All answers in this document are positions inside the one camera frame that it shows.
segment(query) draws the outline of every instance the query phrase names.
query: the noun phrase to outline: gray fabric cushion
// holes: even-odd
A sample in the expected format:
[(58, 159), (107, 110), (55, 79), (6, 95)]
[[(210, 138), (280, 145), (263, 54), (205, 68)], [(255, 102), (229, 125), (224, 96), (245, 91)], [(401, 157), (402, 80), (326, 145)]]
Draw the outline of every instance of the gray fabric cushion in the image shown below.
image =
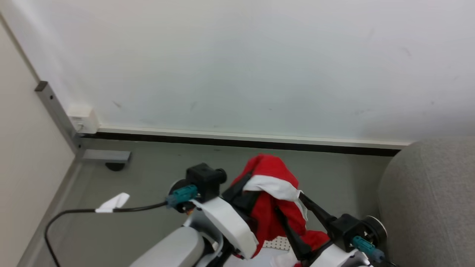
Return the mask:
[(412, 144), (378, 189), (392, 261), (402, 267), (475, 267), (475, 138)]

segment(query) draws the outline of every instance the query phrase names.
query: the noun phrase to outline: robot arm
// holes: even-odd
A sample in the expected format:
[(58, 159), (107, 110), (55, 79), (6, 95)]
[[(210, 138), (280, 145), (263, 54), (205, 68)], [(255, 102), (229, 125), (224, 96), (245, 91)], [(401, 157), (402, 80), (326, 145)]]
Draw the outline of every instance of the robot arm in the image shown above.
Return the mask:
[[(193, 232), (190, 238), (195, 247), (191, 249), (184, 245), (183, 249), (176, 249), (173, 253), (169, 249), (164, 249), (172, 245), (178, 247), (185, 243), (187, 246), (190, 245), (190, 240), (181, 234), (185, 230), (180, 228), (145, 253), (131, 267), (152, 266), (143, 264), (144, 262), (153, 262), (153, 266), (221, 267), (231, 254), (250, 259), (256, 250), (257, 241), (251, 230), (252, 227), (249, 227), (255, 222), (246, 216), (245, 211), (255, 203), (259, 192), (242, 194), (242, 188), (251, 176), (250, 173), (226, 190), (222, 199), (219, 197), (219, 184), (226, 180), (223, 170), (213, 170), (204, 163), (188, 169), (186, 179), (175, 184), (172, 191), (190, 184), (198, 188), (198, 196), (201, 198), (175, 206), (179, 212), (194, 209), (182, 228)], [(312, 250), (288, 225), (285, 215), (278, 208), (275, 210), (292, 249), (303, 267), (371, 266), (365, 253), (376, 261), (384, 259), (384, 254), (381, 255), (381, 251), (376, 247), (385, 242), (386, 231), (377, 219), (367, 217), (364, 220), (358, 220), (349, 214), (336, 218), (304, 194), (301, 194), (299, 198), (323, 224), (330, 237), (329, 242), (317, 250)], [(199, 241), (195, 242), (196, 233), (203, 236), (201, 238), (204, 240), (203, 244)], [(217, 246), (210, 248), (209, 244), (213, 242)], [(172, 264), (171, 259), (177, 259), (177, 263)]]

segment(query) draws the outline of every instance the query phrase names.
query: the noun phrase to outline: teal connector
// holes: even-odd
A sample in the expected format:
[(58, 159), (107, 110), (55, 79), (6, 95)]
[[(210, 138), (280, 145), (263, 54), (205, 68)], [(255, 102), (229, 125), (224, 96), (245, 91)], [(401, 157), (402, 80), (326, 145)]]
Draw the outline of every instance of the teal connector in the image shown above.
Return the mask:
[(167, 208), (175, 208), (178, 204), (195, 199), (198, 188), (195, 185), (188, 185), (173, 191), (167, 197)]
[(364, 238), (355, 236), (353, 238), (352, 244), (357, 250), (363, 252), (376, 262), (380, 263), (384, 260), (384, 252), (377, 249), (373, 244), (366, 241)]

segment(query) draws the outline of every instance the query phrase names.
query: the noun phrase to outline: gray floor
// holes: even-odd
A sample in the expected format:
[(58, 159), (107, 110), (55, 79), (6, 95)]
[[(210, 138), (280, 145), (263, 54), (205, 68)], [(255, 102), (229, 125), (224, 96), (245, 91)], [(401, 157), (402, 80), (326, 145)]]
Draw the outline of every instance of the gray floor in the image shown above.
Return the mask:
[[(90, 140), (89, 145), (95, 149), (130, 150), (133, 157), (121, 172), (112, 172), (102, 164), (85, 164), (78, 185), (72, 190), (72, 195), (79, 191), (82, 194), (80, 208), (96, 208), (120, 192), (131, 195), (125, 207), (163, 201), (170, 185), (183, 179), (188, 167), (201, 162), (226, 170), (228, 181), (221, 187), (225, 189), (248, 159), (258, 153), (270, 153), (282, 158), (299, 179), (300, 189), (313, 201), (333, 215), (350, 213), (362, 218), (377, 215), (375, 190), (391, 160), (390, 157), (173, 143)], [(185, 215), (165, 208), (73, 216), (68, 233), (57, 248), (65, 267), (127, 267), (186, 219)], [(308, 229), (323, 229), (318, 220), (309, 217)]]

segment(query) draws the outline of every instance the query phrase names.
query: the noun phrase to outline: black cable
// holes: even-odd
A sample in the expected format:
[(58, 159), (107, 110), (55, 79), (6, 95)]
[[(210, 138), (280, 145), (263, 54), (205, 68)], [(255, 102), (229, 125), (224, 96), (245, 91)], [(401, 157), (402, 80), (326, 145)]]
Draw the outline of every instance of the black cable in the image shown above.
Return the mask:
[[(116, 213), (116, 212), (136, 212), (136, 211), (143, 211), (143, 210), (151, 210), (151, 209), (155, 209), (155, 208), (159, 208), (159, 207), (163, 207), (167, 205), (167, 202), (164, 201), (162, 203), (158, 203), (158, 204), (154, 204), (154, 205), (150, 205), (150, 206), (144, 206), (144, 207), (137, 207), (137, 208), (124, 208), (124, 209), (113, 209), (112, 213)], [(55, 222), (59, 217), (65, 215), (65, 214), (70, 214), (70, 213), (96, 213), (95, 209), (78, 209), (78, 210), (65, 210), (65, 211), (62, 211), (60, 213), (58, 213), (56, 216), (54, 216), (49, 222), (48, 224), (46, 225), (45, 227), (45, 234), (44, 234), (44, 238), (45, 238), (45, 242), (46, 242), (46, 246), (48, 247), (48, 250), (49, 250), (49, 253), (51, 254), (51, 257), (53, 258), (53, 261), (55, 262), (55, 265), (57, 267), (61, 267), (59, 262), (58, 262), (58, 258), (56, 257), (54, 251), (53, 251), (53, 247), (51, 246), (50, 242), (49, 242), (49, 239), (48, 239), (48, 230), (49, 228), (51, 227), (51, 225), (53, 224), (53, 222)]]
[(388, 266), (399, 267), (397, 264), (392, 263), (392, 262), (390, 262), (390, 261), (388, 261), (388, 260), (385, 260), (385, 259), (384, 259), (383, 261), (384, 261), (384, 262), (386, 263), (386, 265), (388, 265)]

